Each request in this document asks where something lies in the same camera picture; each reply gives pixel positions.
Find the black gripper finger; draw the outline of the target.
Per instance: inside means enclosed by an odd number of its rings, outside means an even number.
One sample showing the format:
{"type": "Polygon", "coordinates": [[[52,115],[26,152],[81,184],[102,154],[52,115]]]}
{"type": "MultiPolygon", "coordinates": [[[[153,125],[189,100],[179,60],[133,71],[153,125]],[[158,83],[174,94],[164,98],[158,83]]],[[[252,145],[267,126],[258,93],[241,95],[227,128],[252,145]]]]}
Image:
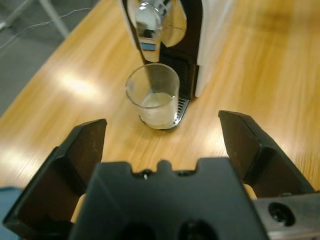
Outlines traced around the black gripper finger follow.
{"type": "Polygon", "coordinates": [[[19,237],[67,237],[80,197],[102,160],[107,121],[75,126],[56,146],[3,219],[19,237]]]}
{"type": "Polygon", "coordinates": [[[251,116],[221,110],[218,117],[231,164],[256,197],[315,193],[300,170],[251,116]]]}

